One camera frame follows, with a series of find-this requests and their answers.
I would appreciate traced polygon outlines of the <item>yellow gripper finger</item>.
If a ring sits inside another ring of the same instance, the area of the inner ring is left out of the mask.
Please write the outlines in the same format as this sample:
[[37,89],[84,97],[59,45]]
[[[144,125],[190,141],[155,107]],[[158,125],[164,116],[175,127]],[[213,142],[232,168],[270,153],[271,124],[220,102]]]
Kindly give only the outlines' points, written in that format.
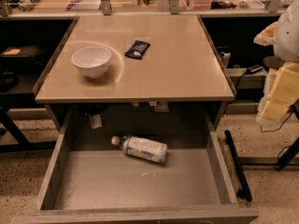
[[299,99],[299,63],[284,63],[278,70],[269,69],[263,98],[258,106],[256,121],[259,124],[281,122]]
[[259,34],[257,34],[253,42],[260,46],[269,46],[274,44],[274,33],[277,26],[277,22],[273,22],[264,28]]

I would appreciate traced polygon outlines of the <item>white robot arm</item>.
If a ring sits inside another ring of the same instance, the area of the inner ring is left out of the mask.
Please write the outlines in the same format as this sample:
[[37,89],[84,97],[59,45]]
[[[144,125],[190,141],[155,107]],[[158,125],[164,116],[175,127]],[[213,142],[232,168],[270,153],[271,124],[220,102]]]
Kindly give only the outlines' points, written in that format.
[[284,13],[257,34],[253,42],[273,46],[274,55],[284,64],[269,69],[258,106],[257,122],[281,122],[299,99],[299,0],[293,0]]

